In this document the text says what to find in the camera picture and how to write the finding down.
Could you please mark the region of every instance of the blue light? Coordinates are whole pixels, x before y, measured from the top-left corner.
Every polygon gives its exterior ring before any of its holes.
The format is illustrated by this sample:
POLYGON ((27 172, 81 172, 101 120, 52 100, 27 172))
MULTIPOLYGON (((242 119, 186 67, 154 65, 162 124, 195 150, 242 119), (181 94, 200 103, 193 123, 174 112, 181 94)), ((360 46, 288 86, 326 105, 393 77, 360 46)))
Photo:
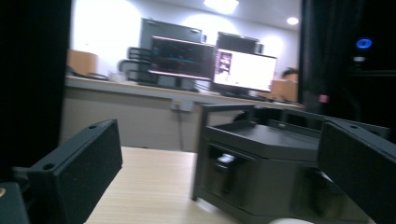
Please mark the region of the blue light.
POLYGON ((358 49, 368 49, 372 46, 373 41, 371 39, 363 38, 356 42, 358 49))

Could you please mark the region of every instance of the dark monitor screen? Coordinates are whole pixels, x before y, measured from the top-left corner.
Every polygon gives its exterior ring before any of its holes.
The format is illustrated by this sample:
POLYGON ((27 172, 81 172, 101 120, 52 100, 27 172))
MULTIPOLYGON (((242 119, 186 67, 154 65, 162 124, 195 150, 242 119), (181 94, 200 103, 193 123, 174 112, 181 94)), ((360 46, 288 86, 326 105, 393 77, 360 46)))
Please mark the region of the dark monitor screen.
POLYGON ((215 46, 153 36, 150 73, 211 80, 215 46))
POLYGON ((276 58, 218 49, 213 82, 256 91, 270 91, 276 58))

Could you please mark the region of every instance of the ceiling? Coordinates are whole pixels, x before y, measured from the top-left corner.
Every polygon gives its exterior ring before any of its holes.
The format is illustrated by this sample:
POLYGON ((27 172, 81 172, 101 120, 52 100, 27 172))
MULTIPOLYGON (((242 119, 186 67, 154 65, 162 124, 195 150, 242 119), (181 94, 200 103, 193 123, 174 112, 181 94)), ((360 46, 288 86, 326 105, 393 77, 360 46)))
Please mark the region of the ceiling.
MULTIPOLYGON (((152 0, 181 7, 190 7, 202 11, 217 13, 206 7, 204 0, 152 0)), ((239 5, 229 17, 272 25, 292 31, 299 31, 300 26, 288 25, 286 19, 300 19, 301 0, 239 0, 239 5)))

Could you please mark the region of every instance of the white wall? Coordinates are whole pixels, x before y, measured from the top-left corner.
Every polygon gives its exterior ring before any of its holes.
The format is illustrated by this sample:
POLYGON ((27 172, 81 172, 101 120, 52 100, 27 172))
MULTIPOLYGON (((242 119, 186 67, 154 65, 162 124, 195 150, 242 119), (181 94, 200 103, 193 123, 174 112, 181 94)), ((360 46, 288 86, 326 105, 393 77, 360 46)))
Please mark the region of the white wall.
POLYGON ((142 18, 201 29, 208 44, 216 44, 218 31, 257 38, 264 54, 278 58, 278 75, 298 66, 299 34, 293 31, 152 0, 75 0, 73 14, 71 48, 97 54, 100 74, 117 71, 127 48, 138 47, 142 18))

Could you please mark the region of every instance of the light wood tabletop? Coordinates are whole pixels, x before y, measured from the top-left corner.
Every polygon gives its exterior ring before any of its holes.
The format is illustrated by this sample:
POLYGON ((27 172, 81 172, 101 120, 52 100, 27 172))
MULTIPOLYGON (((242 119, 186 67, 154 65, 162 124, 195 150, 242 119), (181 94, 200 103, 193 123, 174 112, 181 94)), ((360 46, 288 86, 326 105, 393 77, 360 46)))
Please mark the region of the light wood tabletop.
POLYGON ((195 153, 123 147, 123 165, 86 223, 237 223, 190 198, 195 153))

